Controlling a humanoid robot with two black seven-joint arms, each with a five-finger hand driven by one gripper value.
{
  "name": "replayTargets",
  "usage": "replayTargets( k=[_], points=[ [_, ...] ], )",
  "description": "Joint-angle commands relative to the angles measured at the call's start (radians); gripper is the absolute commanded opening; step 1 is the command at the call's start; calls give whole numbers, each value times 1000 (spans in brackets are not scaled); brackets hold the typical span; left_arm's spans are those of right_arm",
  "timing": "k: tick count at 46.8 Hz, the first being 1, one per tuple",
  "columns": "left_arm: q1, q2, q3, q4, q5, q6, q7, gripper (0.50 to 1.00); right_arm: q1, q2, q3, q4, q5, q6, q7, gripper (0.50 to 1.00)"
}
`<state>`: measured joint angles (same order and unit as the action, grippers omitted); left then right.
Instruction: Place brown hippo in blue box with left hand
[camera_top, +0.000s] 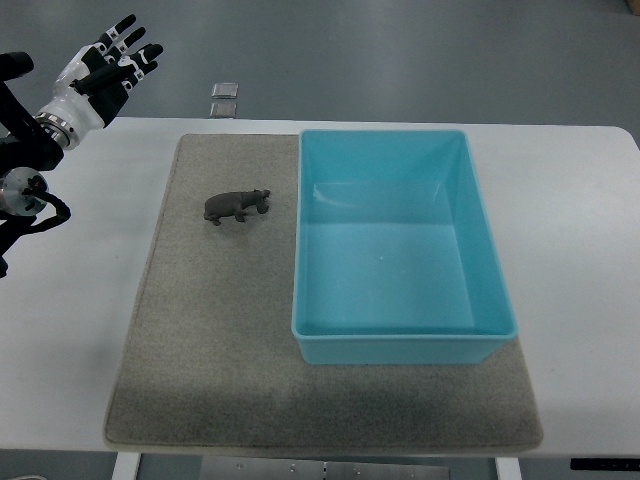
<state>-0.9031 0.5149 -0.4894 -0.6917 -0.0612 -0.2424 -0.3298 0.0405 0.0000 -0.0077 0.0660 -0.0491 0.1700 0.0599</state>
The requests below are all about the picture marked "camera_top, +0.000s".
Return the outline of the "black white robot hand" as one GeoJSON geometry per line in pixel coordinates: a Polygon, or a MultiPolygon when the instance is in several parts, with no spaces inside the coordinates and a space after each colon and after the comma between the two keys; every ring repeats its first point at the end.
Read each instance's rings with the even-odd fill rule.
{"type": "Polygon", "coordinates": [[[36,119],[76,136],[107,127],[163,53],[159,44],[138,44],[146,30],[135,22],[131,14],[82,47],[54,82],[53,98],[36,119]]]}

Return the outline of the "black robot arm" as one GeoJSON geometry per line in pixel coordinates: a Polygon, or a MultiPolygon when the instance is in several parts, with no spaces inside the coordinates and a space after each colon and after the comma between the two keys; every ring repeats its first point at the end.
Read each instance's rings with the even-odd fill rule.
{"type": "Polygon", "coordinates": [[[54,170],[63,150],[77,140],[74,127],[62,117],[33,117],[6,85],[34,68],[25,52],[1,55],[1,253],[21,237],[42,233],[71,218],[66,203],[48,191],[42,173],[54,170]]]}

